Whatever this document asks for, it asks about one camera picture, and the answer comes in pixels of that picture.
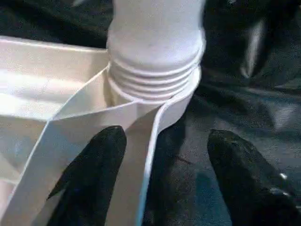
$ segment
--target black fabric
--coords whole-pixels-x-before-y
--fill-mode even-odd
[[[211,129],[252,142],[301,190],[297,4],[207,1],[202,82],[182,119],[158,137],[145,225],[231,225],[207,153]],[[3,0],[0,16],[1,35],[104,48],[112,4],[88,0],[72,8],[60,0]]]

